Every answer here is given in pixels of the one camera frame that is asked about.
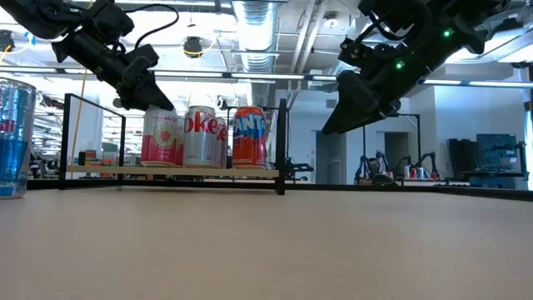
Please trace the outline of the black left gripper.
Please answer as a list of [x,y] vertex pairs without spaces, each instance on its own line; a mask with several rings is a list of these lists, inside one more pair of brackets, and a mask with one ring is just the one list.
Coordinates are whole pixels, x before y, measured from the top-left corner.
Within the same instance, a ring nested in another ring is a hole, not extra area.
[[131,52],[113,51],[85,31],[68,34],[61,42],[53,42],[57,61],[72,58],[91,71],[98,80],[115,88],[126,109],[146,111],[150,106],[172,111],[173,104],[158,87],[150,68],[159,59],[151,45]]

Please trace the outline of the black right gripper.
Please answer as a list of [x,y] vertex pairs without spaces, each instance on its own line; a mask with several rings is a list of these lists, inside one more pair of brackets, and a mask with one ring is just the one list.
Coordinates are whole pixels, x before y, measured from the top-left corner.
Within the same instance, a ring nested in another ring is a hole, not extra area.
[[346,133],[396,114],[400,109],[394,89],[387,87],[396,64],[382,55],[395,48],[378,44],[375,48],[348,37],[341,43],[339,60],[359,72],[343,71],[337,77],[339,99],[321,132],[325,135]]

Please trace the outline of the silver Diet Coke can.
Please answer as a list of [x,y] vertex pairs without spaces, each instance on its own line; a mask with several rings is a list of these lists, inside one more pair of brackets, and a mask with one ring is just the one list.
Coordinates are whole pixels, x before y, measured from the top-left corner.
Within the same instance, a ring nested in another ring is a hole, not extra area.
[[228,130],[226,121],[221,117],[217,118],[216,138],[215,167],[225,169],[227,167]]
[[217,118],[212,107],[191,106],[184,123],[183,165],[212,168],[215,165]]

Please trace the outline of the red Fanta can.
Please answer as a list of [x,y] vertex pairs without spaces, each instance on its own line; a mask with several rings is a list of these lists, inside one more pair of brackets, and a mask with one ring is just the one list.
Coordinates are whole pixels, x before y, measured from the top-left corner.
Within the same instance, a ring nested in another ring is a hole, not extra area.
[[239,107],[234,116],[232,166],[236,169],[265,167],[266,120],[261,107]]

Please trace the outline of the blue silver Red Bull can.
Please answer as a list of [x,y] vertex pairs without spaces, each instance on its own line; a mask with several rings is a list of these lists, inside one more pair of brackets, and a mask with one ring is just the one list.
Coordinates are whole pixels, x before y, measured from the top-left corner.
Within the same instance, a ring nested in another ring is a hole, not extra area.
[[37,89],[0,77],[0,199],[22,198],[32,144]]

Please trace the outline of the wooden shelf board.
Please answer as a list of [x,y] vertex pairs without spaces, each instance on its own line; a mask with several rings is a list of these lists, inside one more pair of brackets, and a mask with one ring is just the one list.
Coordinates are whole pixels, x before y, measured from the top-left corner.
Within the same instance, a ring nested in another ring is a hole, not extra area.
[[119,166],[67,166],[69,173],[116,173],[116,174],[156,174],[179,176],[214,177],[258,177],[278,178],[278,170],[261,169],[217,169],[217,168],[178,168],[178,167],[119,167]]

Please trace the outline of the colourful storage boxes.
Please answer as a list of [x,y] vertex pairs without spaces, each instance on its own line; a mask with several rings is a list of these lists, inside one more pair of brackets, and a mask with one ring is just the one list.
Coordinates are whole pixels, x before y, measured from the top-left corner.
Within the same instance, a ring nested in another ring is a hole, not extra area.
[[78,166],[104,166],[117,164],[118,145],[104,142],[99,149],[86,149],[78,154]]

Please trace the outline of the dark desk monitor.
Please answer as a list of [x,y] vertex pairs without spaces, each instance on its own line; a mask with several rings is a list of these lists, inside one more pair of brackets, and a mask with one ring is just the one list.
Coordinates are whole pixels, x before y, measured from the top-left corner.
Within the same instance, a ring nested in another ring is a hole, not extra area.
[[479,170],[494,173],[526,172],[525,143],[515,134],[476,135],[478,149],[476,165]]

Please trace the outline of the black metal gantry frame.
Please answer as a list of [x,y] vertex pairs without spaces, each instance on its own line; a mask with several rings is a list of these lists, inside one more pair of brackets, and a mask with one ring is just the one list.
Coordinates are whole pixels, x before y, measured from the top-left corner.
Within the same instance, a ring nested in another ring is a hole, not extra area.
[[380,171],[395,180],[415,178],[415,163],[421,157],[421,117],[399,114],[362,129],[362,155],[375,159]]

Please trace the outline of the black metal shelf frame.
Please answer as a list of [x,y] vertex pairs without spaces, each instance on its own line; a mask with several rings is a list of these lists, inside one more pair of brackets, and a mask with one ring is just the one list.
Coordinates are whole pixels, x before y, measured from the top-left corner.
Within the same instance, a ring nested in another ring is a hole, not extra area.
[[[67,166],[78,166],[73,163],[74,156],[70,153],[71,150],[75,148],[74,144],[69,144],[69,129],[70,129],[70,112],[71,112],[71,106],[72,101],[76,99],[80,103],[86,103],[88,105],[94,106],[95,108],[99,108],[101,110],[104,109],[103,106],[96,104],[94,102],[91,102],[83,97],[79,97],[72,93],[67,93],[64,95],[64,109],[63,109],[63,126],[62,126],[62,141],[61,141],[61,156],[60,156],[60,168],[59,168],[59,175],[58,180],[72,180],[72,179],[118,179],[118,180],[136,180],[136,179],[127,179],[127,175],[131,174],[116,174],[116,173],[101,173],[101,172],[68,172]],[[275,108],[276,111],[278,111],[278,116],[276,117],[276,137],[275,137],[275,149],[276,149],[276,158],[274,163],[274,168],[272,170],[278,170],[280,173],[280,177],[276,178],[267,178],[267,177],[214,177],[214,176],[179,176],[179,175],[172,175],[172,176],[178,176],[178,177],[188,177],[188,178],[209,178],[211,177],[212,180],[204,180],[203,182],[237,182],[237,183],[244,183],[244,182],[252,182],[252,183],[258,183],[260,181],[266,181],[268,183],[277,183],[279,185],[286,183],[286,174],[287,174],[287,168],[286,168],[286,134],[287,134],[287,128],[286,128],[286,118],[287,118],[287,109],[286,109],[286,99],[282,99],[279,106]],[[124,159],[125,159],[125,150],[126,150],[126,125],[127,125],[127,117],[124,115],[121,115],[120,113],[117,115],[119,118],[121,118],[121,132],[120,132],[120,143],[118,146],[118,161],[117,165],[119,167],[126,167],[124,165]]]

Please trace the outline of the black aluminium table frame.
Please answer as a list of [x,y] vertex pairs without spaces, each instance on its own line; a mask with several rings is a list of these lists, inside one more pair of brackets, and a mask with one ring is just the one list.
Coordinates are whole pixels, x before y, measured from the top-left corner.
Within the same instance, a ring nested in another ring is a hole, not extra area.
[[118,180],[118,179],[38,179],[27,182],[27,190],[111,188],[111,187],[158,187],[158,188],[218,188],[273,190],[279,195],[286,191],[336,191],[336,192],[379,192],[379,193],[442,193],[467,197],[497,198],[533,203],[533,191],[512,189],[490,189],[459,186],[356,186],[301,183],[260,182],[192,182],[161,180]]

